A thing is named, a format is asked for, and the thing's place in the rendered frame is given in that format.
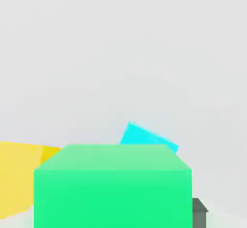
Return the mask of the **large yellow box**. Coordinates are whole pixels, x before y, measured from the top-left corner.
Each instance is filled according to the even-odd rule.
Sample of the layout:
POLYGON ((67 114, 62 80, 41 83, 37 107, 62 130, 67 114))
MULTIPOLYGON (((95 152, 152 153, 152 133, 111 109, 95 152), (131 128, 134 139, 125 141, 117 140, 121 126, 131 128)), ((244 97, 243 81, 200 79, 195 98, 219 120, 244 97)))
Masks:
POLYGON ((0 141, 0 219, 34 203, 34 170, 61 148, 0 141))

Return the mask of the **small green cube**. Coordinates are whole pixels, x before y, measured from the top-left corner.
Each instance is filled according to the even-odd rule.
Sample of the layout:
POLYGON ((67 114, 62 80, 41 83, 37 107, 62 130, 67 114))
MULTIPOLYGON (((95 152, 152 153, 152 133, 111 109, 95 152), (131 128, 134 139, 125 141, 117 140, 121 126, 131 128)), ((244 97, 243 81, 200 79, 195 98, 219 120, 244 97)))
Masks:
POLYGON ((165 145, 67 145, 34 171, 34 228, 192 228, 192 171, 165 145))

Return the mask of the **small cyan cube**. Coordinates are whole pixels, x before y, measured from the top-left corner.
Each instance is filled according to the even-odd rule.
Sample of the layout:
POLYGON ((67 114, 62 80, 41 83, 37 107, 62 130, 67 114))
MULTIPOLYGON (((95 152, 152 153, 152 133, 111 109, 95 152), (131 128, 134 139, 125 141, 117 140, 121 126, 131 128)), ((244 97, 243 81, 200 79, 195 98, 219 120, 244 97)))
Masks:
POLYGON ((179 146, 169 139, 146 130, 132 122, 128 122, 120 140, 120 144, 164 144, 174 153, 179 149, 179 146))

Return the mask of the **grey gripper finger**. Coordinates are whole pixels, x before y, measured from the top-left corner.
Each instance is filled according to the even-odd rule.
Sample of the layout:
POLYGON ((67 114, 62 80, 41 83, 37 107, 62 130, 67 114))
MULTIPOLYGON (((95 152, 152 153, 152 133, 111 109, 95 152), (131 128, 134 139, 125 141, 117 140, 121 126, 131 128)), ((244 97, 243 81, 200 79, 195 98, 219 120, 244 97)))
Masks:
POLYGON ((219 208, 207 199, 193 198, 193 228, 222 228, 219 208))

